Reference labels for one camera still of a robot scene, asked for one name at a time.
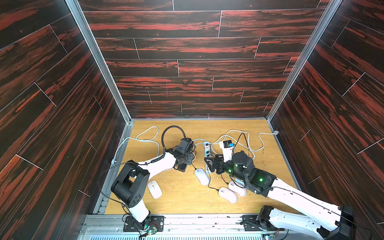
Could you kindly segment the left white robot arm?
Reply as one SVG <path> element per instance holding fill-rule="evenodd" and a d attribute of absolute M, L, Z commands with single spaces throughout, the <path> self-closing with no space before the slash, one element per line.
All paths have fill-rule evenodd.
<path fill-rule="evenodd" d="M 163 171 L 184 165 L 192 158 L 194 148 L 190 138 L 183 138 L 179 145 L 166 149 L 159 157 L 139 163 L 128 161 L 124 165 L 112 183 L 111 191 L 128 208 L 136 222 L 141 224 L 150 215 L 143 201 L 149 180 Z"/>

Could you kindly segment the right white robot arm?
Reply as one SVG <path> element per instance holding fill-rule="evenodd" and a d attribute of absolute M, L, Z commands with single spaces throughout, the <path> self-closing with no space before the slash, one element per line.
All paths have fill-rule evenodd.
<path fill-rule="evenodd" d="M 263 206 L 253 220 L 243 219 L 246 230 L 258 227 L 264 231 L 292 230 L 318 240 L 353 240 L 356 237 L 354 210 L 351 206 L 333 205 L 316 199 L 285 183 L 275 175 L 254 166 L 252 158 L 244 151 L 212 155 L 205 151 L 205 162 L 210 172 L 227 173 L 240 190 L 221 190 L 222 195 L 241 195 L 250 191 L 276 200 L 298 213 L 287 213 L 272 206 Z"/>

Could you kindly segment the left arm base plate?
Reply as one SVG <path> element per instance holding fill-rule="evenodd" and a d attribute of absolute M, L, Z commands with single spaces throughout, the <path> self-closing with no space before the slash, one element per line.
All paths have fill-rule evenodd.
<path fill-rule="evenodd" d="M 139 222 L 132 216 L 127 216 L 123 232 L 141 232 L 148 235 L 156 234 L 164 230 L 165 217 L 161 215 L 149 215 L 143 222 Z"/>

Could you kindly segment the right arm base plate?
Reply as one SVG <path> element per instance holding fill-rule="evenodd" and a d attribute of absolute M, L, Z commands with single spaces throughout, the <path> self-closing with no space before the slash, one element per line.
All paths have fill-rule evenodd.
<path fill-rule="evenodd" d="M 243 215 L 240 225 L 244 227 L 246 232 L 268 231 L 271 228 L 268 218 L 265 216 L 259 217 L 259 215 Z"/>

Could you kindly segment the white wireless mouse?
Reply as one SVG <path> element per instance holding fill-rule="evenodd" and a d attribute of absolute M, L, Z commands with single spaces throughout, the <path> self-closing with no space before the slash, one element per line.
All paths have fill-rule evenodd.
<path fill-rule="evenodd" d="M 149 181 L 147 187 L 154 199 L 158 199 L 162 196 L 163 192 L 156 180 Z"/>

